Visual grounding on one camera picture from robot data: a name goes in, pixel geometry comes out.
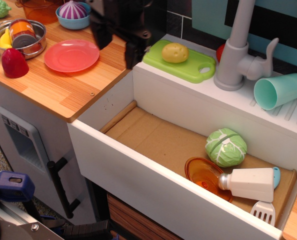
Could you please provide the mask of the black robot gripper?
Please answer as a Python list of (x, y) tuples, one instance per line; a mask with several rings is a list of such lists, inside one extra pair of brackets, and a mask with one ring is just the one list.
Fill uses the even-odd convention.
[(152, 0), (87, 0), (90, 6), (90, 28), (100, 50), (107, 47), (113, 35), (126, 43), (126, 68), (131, 70), (143, 60), (150, 48), (151, 32), (145, 27), (144, 12)]

